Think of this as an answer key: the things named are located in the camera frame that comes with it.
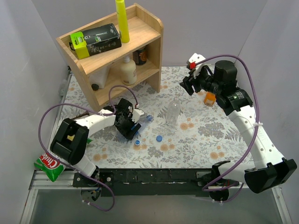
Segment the orange juice bottle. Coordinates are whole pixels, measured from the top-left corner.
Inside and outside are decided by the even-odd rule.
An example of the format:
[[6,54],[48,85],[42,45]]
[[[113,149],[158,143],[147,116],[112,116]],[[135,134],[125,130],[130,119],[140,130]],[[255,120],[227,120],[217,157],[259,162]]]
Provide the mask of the orange juice bottle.
[[204,98],[204,104],[207,106],[213,106],[216,101],[216,96],[213,93],[207,92]]

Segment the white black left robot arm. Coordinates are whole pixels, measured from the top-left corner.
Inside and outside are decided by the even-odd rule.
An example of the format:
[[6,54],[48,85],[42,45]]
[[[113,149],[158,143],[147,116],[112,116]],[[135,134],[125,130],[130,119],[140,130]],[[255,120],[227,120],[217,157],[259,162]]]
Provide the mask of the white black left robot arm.
[[107,106],[97,114],[81,119],[65,119],[51,143],[50,151],[84,174],[83,181],[88,186],[96,186],[100,180],[95,172],[97,167],[85,155],[88,138],[114,126],[125,139],[132,140],[142,127],[139,121],[144,116],[144,111],[122,98],[115,106]]

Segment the small blue bottle cap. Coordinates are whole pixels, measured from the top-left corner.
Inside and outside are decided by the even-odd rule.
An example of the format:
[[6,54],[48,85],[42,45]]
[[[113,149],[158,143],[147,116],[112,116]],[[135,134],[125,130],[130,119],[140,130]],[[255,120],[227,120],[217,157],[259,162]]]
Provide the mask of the small blue bottle cap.
[[157,142],[161,142],[161,141],[163,140],[163,138],[162,138],[161,135],[158,135],[158,136],[156,137],[156,140],[157,140]]

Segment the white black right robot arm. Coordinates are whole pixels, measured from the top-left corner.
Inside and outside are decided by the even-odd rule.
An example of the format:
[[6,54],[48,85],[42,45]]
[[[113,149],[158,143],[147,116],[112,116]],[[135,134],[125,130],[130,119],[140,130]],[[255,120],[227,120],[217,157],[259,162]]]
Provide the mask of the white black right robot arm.
[[189,60],[189,76],[180,83],[189,95],[201,90],[215,95],[218,106],[234,123],[248,149],[236,164],[230,161],[213,165],[211,181],[222,185],[227,180],[245,183],[254,193],[260,193],[285,183],[297,169],[293,159],[287,160],[274,146],[259,120],[257,101],[237,85],[237,68],[231,61],[220,60],[211,71],[204,62]]

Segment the blue label water bottle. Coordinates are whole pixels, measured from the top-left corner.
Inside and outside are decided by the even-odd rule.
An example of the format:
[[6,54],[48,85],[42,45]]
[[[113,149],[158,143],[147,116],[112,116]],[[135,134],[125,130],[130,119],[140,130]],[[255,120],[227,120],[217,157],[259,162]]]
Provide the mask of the blue label water bottle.
[[[138,139],[141,134],[144,132],[144,130],[154,121],[154,117],[152,115],[146,115],[143,116],[142,118],[140,118],[139,120],[139,124],[141,125],[141,127],[139,128],[139,130],[134,134],[132,140],[136,140]],[[129,142],[128,139],[126,139],[119,131],[117,131],[117,135],[116,135],[116,139],[119,142]]]

